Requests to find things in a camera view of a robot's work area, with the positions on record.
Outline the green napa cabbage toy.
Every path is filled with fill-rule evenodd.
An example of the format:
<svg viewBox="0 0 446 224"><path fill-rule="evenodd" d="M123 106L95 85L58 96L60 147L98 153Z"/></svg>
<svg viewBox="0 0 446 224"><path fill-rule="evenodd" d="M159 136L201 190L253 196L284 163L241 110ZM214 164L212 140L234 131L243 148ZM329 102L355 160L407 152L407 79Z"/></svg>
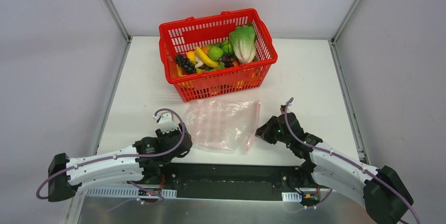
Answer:
<svg viewBox="0 0 446 224"><path fill-rule="evenodd" d="M256 32L253 26L238 26L229 34L229 42L241 64L253 61L256 55Z"/></svg>

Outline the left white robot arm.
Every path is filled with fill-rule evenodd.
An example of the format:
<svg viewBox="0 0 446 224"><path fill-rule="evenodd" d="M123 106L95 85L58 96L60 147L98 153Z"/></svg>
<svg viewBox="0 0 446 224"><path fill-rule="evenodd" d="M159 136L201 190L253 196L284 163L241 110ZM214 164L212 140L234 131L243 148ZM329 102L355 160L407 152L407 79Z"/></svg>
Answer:
<svg viewBox="0 0 446 224"><path fill-rule="evenodd" d="M186 128L179 128L169 133L157 129L155 137L144 137L102 155L70 158L66 153L57 154L48 167L45 199L64 201L78 191L115 182L155 184L161 177L161 166L185 157L191 148L191 135Z"/></svg>

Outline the clear zip top bag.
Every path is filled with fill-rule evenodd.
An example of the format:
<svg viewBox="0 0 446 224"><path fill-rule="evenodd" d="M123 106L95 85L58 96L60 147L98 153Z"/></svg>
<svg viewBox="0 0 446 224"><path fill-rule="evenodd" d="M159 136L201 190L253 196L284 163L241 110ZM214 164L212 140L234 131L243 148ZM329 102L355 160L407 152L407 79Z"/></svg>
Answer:
<svg viewBox="0 0 446 224"><path fill-rule="evenodd" d="M248 151L260 118L258 100L194 100L185 114L195 147L211 152Z"/></svg>

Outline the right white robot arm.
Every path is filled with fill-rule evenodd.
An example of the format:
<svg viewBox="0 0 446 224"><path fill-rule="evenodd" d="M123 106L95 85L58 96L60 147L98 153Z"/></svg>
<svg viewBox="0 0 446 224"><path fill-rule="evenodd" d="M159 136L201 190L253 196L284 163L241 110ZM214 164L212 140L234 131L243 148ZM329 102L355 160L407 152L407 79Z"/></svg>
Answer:
<svg viewBox="0 0 446 224"><path fill-rule="evenodd" d="M294 113L272 116L256 131L270 144L282 142L304 162L299 182L335 190L362 206L376 223L398 223L412 209L413 198L389 166L377 168L341 154L321 138L307 133Z"/></svg>

